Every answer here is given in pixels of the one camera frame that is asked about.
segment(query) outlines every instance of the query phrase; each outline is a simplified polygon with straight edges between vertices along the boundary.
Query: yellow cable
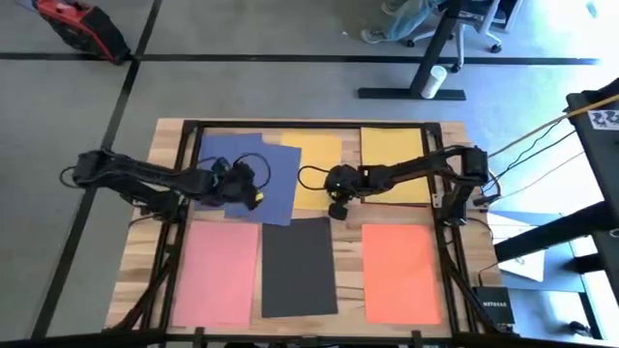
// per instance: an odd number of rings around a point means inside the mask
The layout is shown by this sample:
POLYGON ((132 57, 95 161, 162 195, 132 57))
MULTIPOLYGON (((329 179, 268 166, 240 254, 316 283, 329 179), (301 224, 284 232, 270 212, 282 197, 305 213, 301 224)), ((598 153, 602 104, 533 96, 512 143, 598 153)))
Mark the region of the yellow cable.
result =
POLYGON ((538 132, 538 131, 543 130, 544 128, 546 128, 546 127, 548 127, 548 126, 553 125, 553 124, 554 124, 554 123, 556 123, 556 122, 559 122, 559 121, 565 120, 565 119, 570 118, 570 117, 574 117, 574 116, 579 115, 579 114, 581 114, 581 113, 583 113, 583 112, 587 112, 587 111, 589 111, 589 110, 591 110, 591 109, 598 108, 598 107, 600 107, 600 106, 606 105, 606 104, 611 103, 611 102, 616 102, 616 101, 619 101, 619 95, 615 95, 615 96, 612 96, 612 97, 606 98, 606 99, 605 99, 605 100, 603 100, 603 101, 594 102, 594 103, 592 103, 591 105, 588 105, 588 106, 585 106, 585 107, 581 107, 580 109, 578 109, 578 110, 576 110, 576 111, 572 111, 572 112, 569 112, 569 113, 567 113, 567 114, 565 114, 565 115, 562 115, 562 116, 560 116, 560 117, 557 117, 557 118, 555 118, 554 120, 549 121, 549 122, 546 122, 545 124, 543 124, 543 125, 541 125, 541 126, 537 127, 536 129, 529 131, 529 132, 528 132, 528 133, 526 133, 525 135, 523 135, 523 136, 521 136, 520 138, 518 138, 518 139, 516 139, 516 140, 512 141, 511 143, 509 143, 507 146, 505 146, 505 147, 501 148, 499 151, 497 151, 497 152, 495 152, 495 153, 493 153, 493 154, 490 154, 490 155, 488 156, 488 158, 492 158, 492 157, 494 157, 494 156, 496 156, 496 155, 498 155, 498 154, 500 154, 500 153, 504 152, 505 150, 507 150, 507 149, 511 148, 512 146, 516 145, 516 144, 517 144, 517 143, 519 143, 520 141, 522 141, 522 140, 524 140, 524 139, 528 138, 529 136, 531 136, 531 135, 535 134, 535 133, 536 133, 536 132, 538 132))

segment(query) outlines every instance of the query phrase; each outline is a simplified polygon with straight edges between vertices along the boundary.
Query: chair wheel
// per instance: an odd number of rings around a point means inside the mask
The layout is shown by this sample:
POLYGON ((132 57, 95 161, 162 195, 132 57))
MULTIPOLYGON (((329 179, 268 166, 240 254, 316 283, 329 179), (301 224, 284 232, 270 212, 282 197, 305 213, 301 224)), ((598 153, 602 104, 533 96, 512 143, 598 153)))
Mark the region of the chair wheel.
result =
POLYGON ((490 48, 490 53, 498 53, 503 49, 503 47, 500 44, 493 44, 492 47, 490 48))

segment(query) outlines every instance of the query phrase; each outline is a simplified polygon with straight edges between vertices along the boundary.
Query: pink paper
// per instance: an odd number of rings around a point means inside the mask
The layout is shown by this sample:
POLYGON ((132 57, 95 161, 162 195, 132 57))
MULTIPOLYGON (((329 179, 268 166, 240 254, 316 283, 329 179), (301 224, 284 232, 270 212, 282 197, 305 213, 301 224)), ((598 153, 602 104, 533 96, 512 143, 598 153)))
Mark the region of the pink paper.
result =
POLYGON ((248 327, 257 251, 256 224, 192 222, 172 325, 248 327))

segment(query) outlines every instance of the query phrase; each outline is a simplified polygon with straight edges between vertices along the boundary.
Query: white label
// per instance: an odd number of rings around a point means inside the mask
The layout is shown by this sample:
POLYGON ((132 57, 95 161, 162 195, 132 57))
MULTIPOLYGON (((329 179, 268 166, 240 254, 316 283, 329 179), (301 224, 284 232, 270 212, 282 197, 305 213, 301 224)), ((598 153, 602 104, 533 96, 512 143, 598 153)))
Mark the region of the white label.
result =
POLYGON ((619 110, 590 110, 589 120, 594 130, 619 131, 619 110))

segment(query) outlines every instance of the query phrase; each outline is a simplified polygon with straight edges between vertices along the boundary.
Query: blue paper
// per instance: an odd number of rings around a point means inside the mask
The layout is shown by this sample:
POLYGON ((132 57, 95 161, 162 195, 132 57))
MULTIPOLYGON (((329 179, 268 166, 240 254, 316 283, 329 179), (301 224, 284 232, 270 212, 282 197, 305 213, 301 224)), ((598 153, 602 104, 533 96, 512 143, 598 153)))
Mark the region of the blue paper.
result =
MULTIPOLYGON (((230 164, 246 152, 251 152, 257 146, 262 144, 262 134, 215 134, 204 135, 200 145, 200 157, 198 160, 208 159, 210 157, 223 157, 230 164)), ((200 163, 198 166, 202 169, 211 169, 215 160, 207 160, 200 163)), ((216 210, 223 209, 224 206, 210 207, 200 203, 195 205, 196 210, 216 210)))
MULTIPOLYGON (((228 206, 225 208, 225 216, 281 226, 289 225, 297 186, 297 171, 301 162, 301 149, 261 144, 259 147, 246 150, 248 153, 258 153, 268 161, 271 166, 271 180, 261 189, 264 200, 256 209, 250 211, 243 205, 228 206)), ((264 161, 254 156, 247 157, 243 161, 255 172, 254 183, 257 186, 262 185, 268 174, 264 161)))

